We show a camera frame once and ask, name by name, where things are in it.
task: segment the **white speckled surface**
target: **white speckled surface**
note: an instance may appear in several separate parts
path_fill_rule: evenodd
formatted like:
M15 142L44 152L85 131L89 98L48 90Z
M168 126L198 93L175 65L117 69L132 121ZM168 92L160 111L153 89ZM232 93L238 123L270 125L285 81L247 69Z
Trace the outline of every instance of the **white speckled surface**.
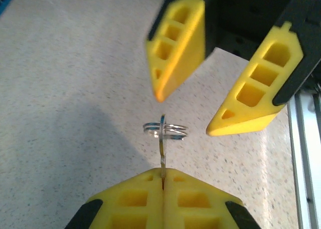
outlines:
M63 228L94 193L158 166L145 122L190 127L167 164L297 228L287 111L262 132L205 128L246 61L217 50L165 103L143 41L162 0L14 0L0 18L0 227Z

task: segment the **metal strip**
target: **metal strip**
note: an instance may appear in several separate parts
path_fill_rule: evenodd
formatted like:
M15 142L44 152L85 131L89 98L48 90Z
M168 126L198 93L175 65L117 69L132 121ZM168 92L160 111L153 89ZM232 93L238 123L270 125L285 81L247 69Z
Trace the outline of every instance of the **metal strip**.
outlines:
M321 101L300 92L288 104L299 228L321 228Z

